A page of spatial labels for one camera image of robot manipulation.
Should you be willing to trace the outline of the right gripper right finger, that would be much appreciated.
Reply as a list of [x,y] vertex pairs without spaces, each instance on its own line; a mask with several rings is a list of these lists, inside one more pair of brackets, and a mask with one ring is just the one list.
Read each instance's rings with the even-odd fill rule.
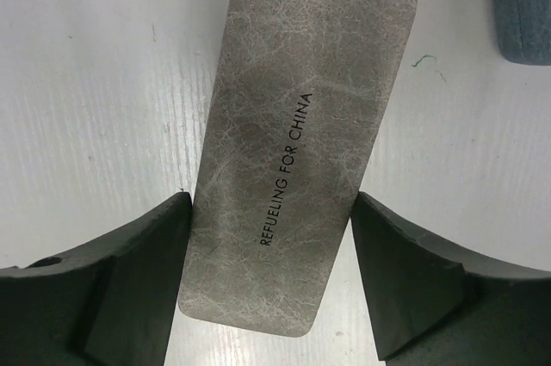
[[353,238],[387,365],[547,365],[550,275],[469,250],[360,193]]

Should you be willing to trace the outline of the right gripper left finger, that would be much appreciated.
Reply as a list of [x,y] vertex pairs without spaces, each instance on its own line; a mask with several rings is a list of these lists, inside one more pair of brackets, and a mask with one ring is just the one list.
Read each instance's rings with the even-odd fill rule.
[[2,364],[163,364],[191,214],[180,192],[85,244],[3,269]]

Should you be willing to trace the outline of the grey glasses case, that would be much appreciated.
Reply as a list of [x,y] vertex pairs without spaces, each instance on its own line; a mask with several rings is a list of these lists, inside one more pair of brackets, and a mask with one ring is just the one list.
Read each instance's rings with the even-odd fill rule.
[[180,310],[313,326],[418,0],[229,0]]

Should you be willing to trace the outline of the blue glasses case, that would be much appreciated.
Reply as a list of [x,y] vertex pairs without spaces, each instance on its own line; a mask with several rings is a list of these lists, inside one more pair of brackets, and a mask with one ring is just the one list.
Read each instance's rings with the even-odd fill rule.
[[550,64],[550,0],[492,0],[501,54],[523,65]]

